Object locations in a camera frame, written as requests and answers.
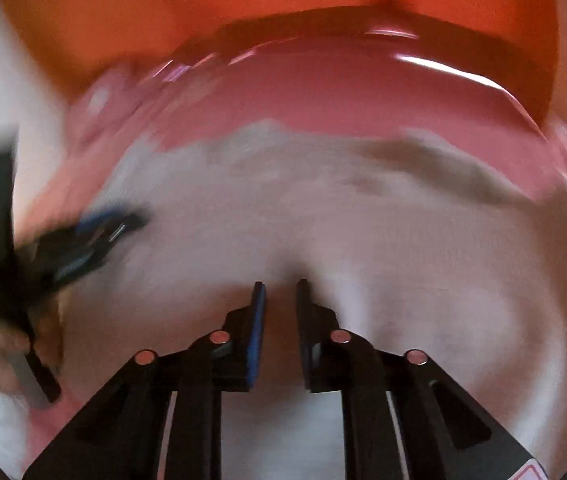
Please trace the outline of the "pink blanket with white bows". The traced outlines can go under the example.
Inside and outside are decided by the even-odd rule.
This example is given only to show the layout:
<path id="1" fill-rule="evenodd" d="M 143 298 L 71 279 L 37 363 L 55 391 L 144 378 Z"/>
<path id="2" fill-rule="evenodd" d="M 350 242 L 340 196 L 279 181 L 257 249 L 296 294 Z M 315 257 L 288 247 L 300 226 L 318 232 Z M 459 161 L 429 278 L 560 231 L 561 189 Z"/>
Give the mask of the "pink blanket with white bows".
<path id="1" fill-rule="evenodd" d="M 567 171 L 567 130 L 535 132 L 503 92 L 442 64 L 382 42 L 279 44 L 186 73 L 168 66 L 145 76 L 124 66 L 104 73 L 70 109 L 67 158 L 32 205 L 29 226 L 101 209 L 95 198 L 136 141 L 166 153 L 261 124 L 368 141 L 433 136 L 533 198 L 550 188 L 553 171 Z M 28 460 L 89 399 L 63 388 L 58 408 L 30 417 Z"/>

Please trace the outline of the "brown wooden bed frame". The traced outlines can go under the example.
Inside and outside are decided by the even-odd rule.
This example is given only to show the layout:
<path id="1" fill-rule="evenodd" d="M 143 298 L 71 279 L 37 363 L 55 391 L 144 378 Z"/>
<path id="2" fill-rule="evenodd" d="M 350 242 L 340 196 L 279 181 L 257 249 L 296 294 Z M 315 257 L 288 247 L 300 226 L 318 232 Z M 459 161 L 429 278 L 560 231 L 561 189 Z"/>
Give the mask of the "brown wooden bed frame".
<path id="1" fill-rule="evenodd" d="M 241 18 L 185 40 L 174 56 L 192 65 L 208 54 L 228 61 L 251 48 L 294 39 L 365 37 L 494 81 L 538 124 L 549 112 L 553 76 L 521 48 L 486 32 L 413 12 L 404 0 L 371 0 L 359 6 Z"/>

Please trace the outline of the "white sweater with black hearts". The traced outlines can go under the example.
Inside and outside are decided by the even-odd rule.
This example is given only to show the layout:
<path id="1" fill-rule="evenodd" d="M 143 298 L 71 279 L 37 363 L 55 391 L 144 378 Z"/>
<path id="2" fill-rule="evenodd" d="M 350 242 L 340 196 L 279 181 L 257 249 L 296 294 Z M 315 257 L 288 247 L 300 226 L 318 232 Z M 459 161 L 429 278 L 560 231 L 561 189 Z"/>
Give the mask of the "white sweater with black hearts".
<path id="1" fill-rule="evenodd" d="M 427 351 L 545 467 L 567 471 L 567 171 L 540 196 L 443 141 L 270 124 L 159 152 L 136 141 L 94 200 L 146 228 L 79 282 L 63 385 L 87 400 L 135 351 L 172 353 L 267 288 L 256 388 L 224 403 L 230 479 L 338 479 L 338 396 L 303 386 L 294 285 L 390 352 Z"/>

